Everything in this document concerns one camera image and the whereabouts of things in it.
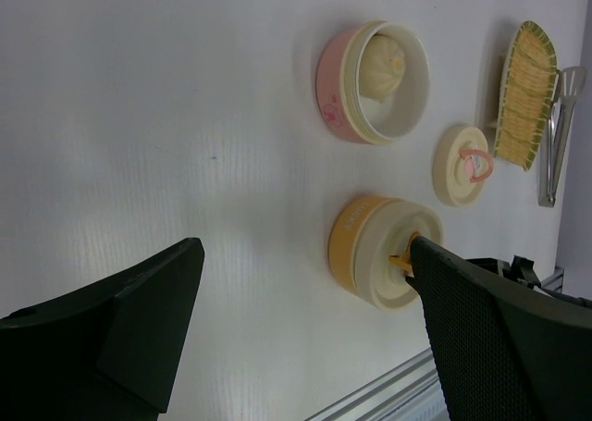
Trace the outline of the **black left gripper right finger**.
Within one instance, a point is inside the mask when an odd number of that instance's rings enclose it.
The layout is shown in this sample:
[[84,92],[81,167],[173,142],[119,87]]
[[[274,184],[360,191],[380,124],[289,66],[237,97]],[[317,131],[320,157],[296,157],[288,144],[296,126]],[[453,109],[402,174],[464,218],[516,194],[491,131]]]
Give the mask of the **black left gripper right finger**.
[[410,245],[438,379],[452,420],[588,420],[591,302],[504,277],[425,237]]

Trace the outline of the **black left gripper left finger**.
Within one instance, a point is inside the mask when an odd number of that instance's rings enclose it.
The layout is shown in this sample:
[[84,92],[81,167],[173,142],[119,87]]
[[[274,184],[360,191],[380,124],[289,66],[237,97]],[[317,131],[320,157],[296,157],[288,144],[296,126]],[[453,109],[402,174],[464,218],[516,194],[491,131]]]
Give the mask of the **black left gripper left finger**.
[[167,411],[204,266],[187,238],[1,320],[4,420],[155,420]]

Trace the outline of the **cream lid with orange knob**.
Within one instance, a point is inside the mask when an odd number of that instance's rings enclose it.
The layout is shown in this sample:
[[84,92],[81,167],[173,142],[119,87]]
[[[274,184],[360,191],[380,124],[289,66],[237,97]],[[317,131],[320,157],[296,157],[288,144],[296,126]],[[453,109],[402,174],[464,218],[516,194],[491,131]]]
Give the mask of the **cream lid with orange knob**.
[[364,224],[354,261],[357,295],[383,311],[402,309],[418,297],[407,284],[403,270],[392,264],[402,256],[415,232],[436,243],[443,228],[432,209],[411,202],[391,200],[380,206]]

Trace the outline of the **cream lid with pink knob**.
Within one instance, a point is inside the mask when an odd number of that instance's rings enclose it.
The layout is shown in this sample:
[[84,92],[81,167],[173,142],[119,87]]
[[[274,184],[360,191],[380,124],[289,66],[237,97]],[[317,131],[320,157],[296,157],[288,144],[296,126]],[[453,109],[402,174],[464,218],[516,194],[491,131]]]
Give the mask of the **cream lid with pink knob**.
[[436,149],[432,181],[438,199],[447,206],[473,205],[494,170],[485,134],[477,127],[456,125]]

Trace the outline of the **metal tongs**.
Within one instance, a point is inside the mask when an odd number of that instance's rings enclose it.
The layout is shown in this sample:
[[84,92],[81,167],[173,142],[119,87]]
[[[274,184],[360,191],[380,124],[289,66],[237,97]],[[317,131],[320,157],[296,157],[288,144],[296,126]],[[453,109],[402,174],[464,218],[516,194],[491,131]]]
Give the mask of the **metal tongs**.
[[541,150],[543,167],[539,180],[538,204],[556,204],[561,170],[567,148],[575,105],[586,87],[587,69],[568,67],[557,72],[551,108]]

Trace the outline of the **pink lunch box bowl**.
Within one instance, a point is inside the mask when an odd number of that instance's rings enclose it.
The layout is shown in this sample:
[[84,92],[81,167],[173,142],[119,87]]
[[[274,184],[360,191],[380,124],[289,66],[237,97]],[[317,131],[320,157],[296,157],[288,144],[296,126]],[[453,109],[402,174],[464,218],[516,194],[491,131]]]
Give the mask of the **pink lunch box bowl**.
[[[371,40],[393,40],[402,50],[401,83],[381,100],[364,96],[361,66]],[[347,142],[389,145],[419,123],[429,98],[430,74],[425,47],[402,25],[374,20],[333,38],[315,73],[315,98],[328,128]]]

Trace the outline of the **white steamed bun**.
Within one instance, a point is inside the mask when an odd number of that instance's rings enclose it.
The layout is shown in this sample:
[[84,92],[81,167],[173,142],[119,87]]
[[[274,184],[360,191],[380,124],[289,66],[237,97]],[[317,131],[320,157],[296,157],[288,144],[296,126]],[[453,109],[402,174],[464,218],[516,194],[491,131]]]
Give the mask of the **white steamed bun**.
[[363,97],[385,102],[401,85],[406,59],[391,37],[374,35],[367,43],[359,67],[359,90]]

